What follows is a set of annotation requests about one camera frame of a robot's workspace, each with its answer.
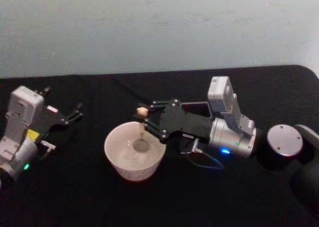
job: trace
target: white wall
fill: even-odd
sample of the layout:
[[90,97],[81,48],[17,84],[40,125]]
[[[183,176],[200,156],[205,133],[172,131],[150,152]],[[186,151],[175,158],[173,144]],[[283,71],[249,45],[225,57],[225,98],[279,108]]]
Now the white wall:
[[0,76],[301,64],[319,0],[0,0]]

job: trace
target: metal bracket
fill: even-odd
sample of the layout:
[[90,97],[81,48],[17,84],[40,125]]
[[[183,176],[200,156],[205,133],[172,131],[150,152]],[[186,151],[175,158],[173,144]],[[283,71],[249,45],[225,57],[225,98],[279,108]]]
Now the metal bracket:
[[[144,104],[139,104],[139,107],[145,107]],[[138,114],[134,115],[139,121],[143,121],[145,129],[155,135],[161,143],[166,143],[171,134],[179,133],[193,138],[199,138],[201,142],[209,141],[209,133],[213,119],[201,115],[186,112],[181,107],[181,102],[178,99],[170,101],[154,101],[149,109],[149,117],[143,119]],[[159,125],[155,124],[152,119],[152,113],[160,110]]]
[[30,125],[30,129],[38,136],[34,139],[38,144],[43,140],[48,133],[55,127],[55,129],[66,129],[71,123],[79,120],[83,114],[81,112],[82,103],[79,103],[76,109],[68,116],[63,115],[58,109],[47,106],[40,113],[39,118],[35,119]]
[[229,129],[246,137],[253,135],[255,122],[240,113],[237,95],[228,76],[214,76],[207,96],[210,108],[214,112],[220,112]]
[[11,161],[22,144],[26,129],[37,117],[43,107],[44,99],[41,95],[20,86],[11,93],[7,125],[4,137],[0,141],[0,159]]

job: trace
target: table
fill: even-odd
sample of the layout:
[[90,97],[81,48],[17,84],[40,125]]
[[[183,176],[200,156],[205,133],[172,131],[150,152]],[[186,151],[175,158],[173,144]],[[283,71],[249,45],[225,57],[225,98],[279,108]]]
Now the table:
[[[256,158],[216,156],[224,172],[192,165],[170,149],[156,173],[127,182],[104,154],[116,126],[132,120],[139,102],[207,99],[214,75],[229,76],[241,112],[256,126],[305,124],[319,131],[319,80],[301,66],[269,66],[177,72],[72,75],[0,80],[0,100],[19,85],[52,86],[46,104],[67,114],[78,102],[84,118],[47,139],[55,153],[31,163],[0,197],[0,219],[9,226],[311,226],[315,220],[293,196],[289,180],[299,168],[264,170]],[[5,129],[0,107],[0,134]]]

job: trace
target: blue led light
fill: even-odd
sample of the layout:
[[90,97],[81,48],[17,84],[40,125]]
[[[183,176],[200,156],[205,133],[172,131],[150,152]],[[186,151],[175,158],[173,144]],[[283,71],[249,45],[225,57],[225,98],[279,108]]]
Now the blue led light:
[[27,170],[29,168],[29,166],[30,166],[29,164],[26,164],[23,169]]
[[230,154],[230,151],[229,151],[228,149],[226,149],[226,148],[221,148],[221,149],[220,149],[220,152],[221,152],[222,154],[226,154],[226,155]]

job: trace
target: blue wire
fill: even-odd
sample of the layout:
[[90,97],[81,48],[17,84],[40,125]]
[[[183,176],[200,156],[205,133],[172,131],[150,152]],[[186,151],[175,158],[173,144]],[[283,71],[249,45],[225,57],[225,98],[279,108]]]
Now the blue wire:
[[204,154],[205,156],[210,158],[212,161],[216,162],[219,165],[219,167],[216,167],[216,166],[205,166],[205,165],[197,164],[188,156],[188,153],[186,153],[186,157],[193,165],[198,166],[198,167],[207,168],[207,169],[213,169],[213,170],[222,170],[222,169],[224,169],[223,164],[220,163],[217,159],[215,159],[214,157],[210,156],[209,154],[207,154],[205,152],[202,152],[202,154]]

